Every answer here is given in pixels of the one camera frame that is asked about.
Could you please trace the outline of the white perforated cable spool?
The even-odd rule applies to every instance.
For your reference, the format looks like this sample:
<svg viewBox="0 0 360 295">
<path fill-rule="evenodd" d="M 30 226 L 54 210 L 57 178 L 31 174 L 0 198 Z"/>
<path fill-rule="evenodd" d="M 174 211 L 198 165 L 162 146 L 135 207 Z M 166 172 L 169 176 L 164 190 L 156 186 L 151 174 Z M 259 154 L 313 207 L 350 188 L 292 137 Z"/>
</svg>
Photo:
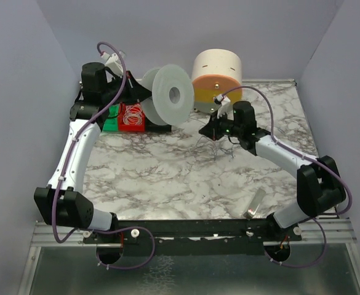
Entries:
<svg viewBox="0 0 360 295">
<path fill-rule="evenodd" d="M 178 65 L 147 71 L 140 85 L 151 96 L 140 102 L 142 111 L 156 125 L 178 126 L 194 108 L 194 88 L 188 74 Z"/>
</svg>

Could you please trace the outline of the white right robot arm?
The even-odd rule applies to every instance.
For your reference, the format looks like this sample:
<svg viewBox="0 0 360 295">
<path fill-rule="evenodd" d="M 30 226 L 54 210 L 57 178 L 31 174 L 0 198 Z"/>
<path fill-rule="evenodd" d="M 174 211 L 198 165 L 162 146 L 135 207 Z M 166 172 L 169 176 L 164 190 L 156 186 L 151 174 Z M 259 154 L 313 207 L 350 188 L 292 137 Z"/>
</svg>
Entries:
<svg viewBox="0 0 360 295">
<path fill-rule="evenodd" d="M 333 158 L 317 158 L 289 146 L 280 146 L 269 131 L 257 126 L 254 108 L 247 101 L 233 105 L 232 119 L 213 112 L 199 134 L 212 141 L 224 136 L 235 137 L 244 150 L 273 162 L 296 179 L 296 201 L 268 218 L 277 230 L 315 218 L 346 199 Z"/>
</svg>

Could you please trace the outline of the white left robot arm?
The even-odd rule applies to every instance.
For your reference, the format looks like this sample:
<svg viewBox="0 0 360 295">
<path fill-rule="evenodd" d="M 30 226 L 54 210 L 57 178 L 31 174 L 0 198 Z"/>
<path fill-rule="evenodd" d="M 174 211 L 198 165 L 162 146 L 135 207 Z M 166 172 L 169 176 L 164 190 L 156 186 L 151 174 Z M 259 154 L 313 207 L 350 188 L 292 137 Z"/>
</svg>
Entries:
<svg viewBox="0 0 360 295">
<path fill-rule="evenodd" d="M 99 62 L 82 66 L 81 90 L 70 109 L 65 148 L 46 187 L 38 187 L 34 201 L 48 225 L 110 231 L 118 226 L 116 214 L 96 209 L 82 194 L 92 149 L 109 117 L 109 104 L 134 104 L 151 96 L 130 71 L 113 74 Z"/>
</svg>

